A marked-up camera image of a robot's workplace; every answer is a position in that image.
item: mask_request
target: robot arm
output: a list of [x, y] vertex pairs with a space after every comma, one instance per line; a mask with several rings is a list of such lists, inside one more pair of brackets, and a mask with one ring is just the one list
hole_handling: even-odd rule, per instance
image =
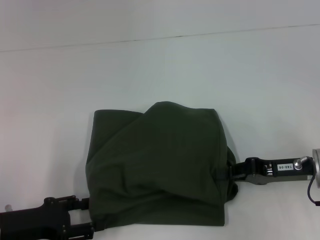
[[[234, 181], [265, 185], [272, 182], [311, 180], [310, 187], [316, 179], [320, 186], [320, 149], [313, 150], [312, 157], [263, 160], [249, 157], [245, 162], [230, 167], [228, 177]], [[1, 240], [88, 240], [94, 232], [102, 231], [108, 226], [103, 222], [89, 222], [71, 225], [69, 211], [87, 210], [89, 198], [79, 200], [76, 196], [62, 198], [47, 197], [42, 206], [26, 210], [0, 213]]]

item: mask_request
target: black cable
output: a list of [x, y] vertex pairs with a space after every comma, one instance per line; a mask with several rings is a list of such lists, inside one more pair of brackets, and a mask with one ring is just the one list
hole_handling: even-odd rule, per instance
[[313, 167], [313, 174], [312, 174], [312, 178], [309, 182], [309, 185], [308, 185], [308, 191], [307, 191], [307, 194], [308, 194], [308, 198], [310, 199], [311, 202], [313, 202], [314, 204], [316, 204], [316, 202], [312, 199], [312, 197], [310, 196], [310, 189], [311, 189], [311, 186], [312, 186], [312, 183], [314, 182], [315, 178], [316, 178], [316, 163], [315, 161], [312, 159], [312, 158], [309, 158], [309, 161], [312, 162], [312, 167]]

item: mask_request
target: black clamp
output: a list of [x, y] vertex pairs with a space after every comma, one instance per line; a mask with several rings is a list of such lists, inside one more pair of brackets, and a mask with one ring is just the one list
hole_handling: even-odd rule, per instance
[[89, 198], [47, 197], [37, 208], [0, 213], [1, 240], [88, 240], [96, 232], [92, 222], [71, 225], [69, 211], [87, 210]]
[[303, 167], [296, 169], [294, 162], [298, 158], [264, 160], [249, 157], [244, 162], [230, 168], [230, 178], [234, 181], [265, 185], [272, 182], [302, 181], [313, 175], [313, 161], [306, 161]]

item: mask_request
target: folded cloth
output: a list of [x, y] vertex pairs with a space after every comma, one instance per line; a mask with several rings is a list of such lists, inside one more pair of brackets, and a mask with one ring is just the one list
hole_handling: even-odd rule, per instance
[[225, 224], [235, 157], [214, 109], [158, 102], [147, 112], [98, 110], [86, 162], [94, 222]]

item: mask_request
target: white wall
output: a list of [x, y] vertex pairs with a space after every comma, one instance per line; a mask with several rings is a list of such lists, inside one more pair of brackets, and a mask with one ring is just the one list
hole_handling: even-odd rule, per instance
[[[88, 197], [85, 162], [98, 109], [144, 112], [158, 101], [214, 108], [238, 161], [310, 156], [320, 147], [317, 1], [0, 6], [3, 210], [37, 207], [45, 197]], [[225, 227], [131, 225], [94, 239], [313, 240], [320, 209], [307, 186], [241, 183], [226, 204]], [[320, 199], [316, 186], [311, 194]]]

